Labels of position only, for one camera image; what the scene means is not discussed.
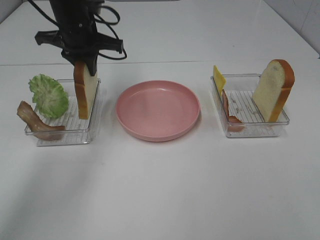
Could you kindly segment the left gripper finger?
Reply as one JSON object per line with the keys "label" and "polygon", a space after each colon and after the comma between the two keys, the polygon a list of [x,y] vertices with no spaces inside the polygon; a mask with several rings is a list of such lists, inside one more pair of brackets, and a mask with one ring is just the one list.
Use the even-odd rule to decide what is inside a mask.
{"label": "left gripper finger", "polygon": [[61,56],[68,62],[70,62],[73,66],[76,64],[77,61],[80,60],[80,58],[76,54],[69,51],[62,51]]}
{"label": "left gripper finger", "polygon": [[91,76],[95,76],[97,73],[97,59],[97,53],[87,54],[81,57],[81,60],[86,64]]}

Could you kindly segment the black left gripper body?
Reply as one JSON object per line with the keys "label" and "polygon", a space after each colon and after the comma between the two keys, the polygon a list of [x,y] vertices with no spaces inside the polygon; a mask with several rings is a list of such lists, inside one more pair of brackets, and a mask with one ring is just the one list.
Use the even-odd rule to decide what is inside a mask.
{"label": "black left gripper body", "polygon": [[[114,37],[99,33],[96,24],[105,24],[114,34]],[[90,13],[87,18],[84,15],[67,16],[59,19],[59,30],[39,31],[35,35],[38,45],[50,44],[79,56],[99,54],[101,50],[124,52],[123,40],[119,39],[112,25],[117,22],[107,22],[97,13]]]}

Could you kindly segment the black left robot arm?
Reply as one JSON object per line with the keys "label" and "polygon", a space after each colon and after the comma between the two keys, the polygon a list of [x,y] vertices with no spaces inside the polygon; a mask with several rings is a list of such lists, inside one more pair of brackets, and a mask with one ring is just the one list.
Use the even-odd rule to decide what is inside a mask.
{"label": "black left robot arm", "polygon": [[49,3],[55,19],[34,1],[29,3],[58,27],[57,30],[37,32],[36,43],[62,49],[61,56],[73,66],[82,61],[94,76],[99,55],[110,60],[127,58],[123,40],[112,28],[121,17],[114,8],[103,5],[103,0],[51,0]]}

